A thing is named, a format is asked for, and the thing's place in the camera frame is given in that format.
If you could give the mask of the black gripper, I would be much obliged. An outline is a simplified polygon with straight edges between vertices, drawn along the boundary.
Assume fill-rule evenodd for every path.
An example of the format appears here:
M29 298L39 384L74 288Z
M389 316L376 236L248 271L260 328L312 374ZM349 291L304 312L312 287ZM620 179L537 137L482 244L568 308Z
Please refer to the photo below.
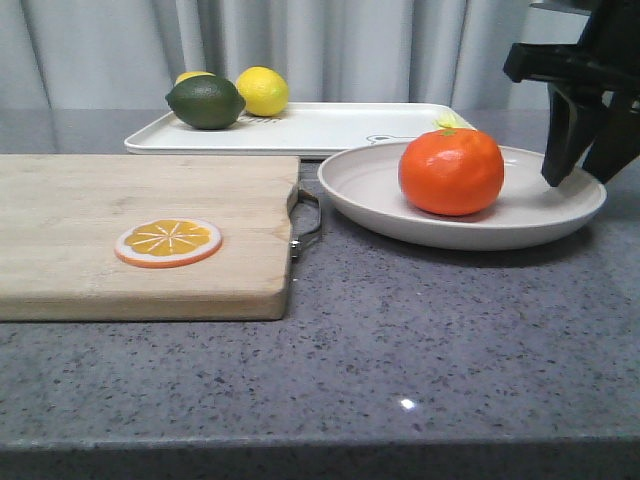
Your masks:
M541 173L550 186L572 172L592 142L582 168L603 184L639 156L639 96L632 95L639 92L637 1L596 2L575 44L513 44L503 71L516 83L549 83ZM606 116L603 90L616 92Z

